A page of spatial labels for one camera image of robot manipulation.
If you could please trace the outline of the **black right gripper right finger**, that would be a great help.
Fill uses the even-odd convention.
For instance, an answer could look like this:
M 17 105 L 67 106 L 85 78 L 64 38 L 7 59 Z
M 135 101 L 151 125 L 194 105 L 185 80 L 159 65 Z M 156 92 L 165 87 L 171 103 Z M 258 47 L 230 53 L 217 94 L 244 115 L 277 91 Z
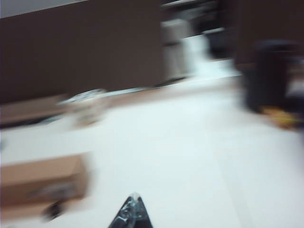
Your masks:
M 150 217 L 141 196 L 137 197 L 135 204 L 134 228 L 153 228 Z

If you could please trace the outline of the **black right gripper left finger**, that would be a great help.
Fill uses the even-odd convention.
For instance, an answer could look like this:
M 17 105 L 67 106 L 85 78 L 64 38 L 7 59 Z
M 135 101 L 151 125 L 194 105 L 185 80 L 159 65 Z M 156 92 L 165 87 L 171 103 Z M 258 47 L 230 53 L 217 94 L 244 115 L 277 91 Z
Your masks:
M 133 228 L 137 220 L 137 193 L 127 197 L 109 228 Z

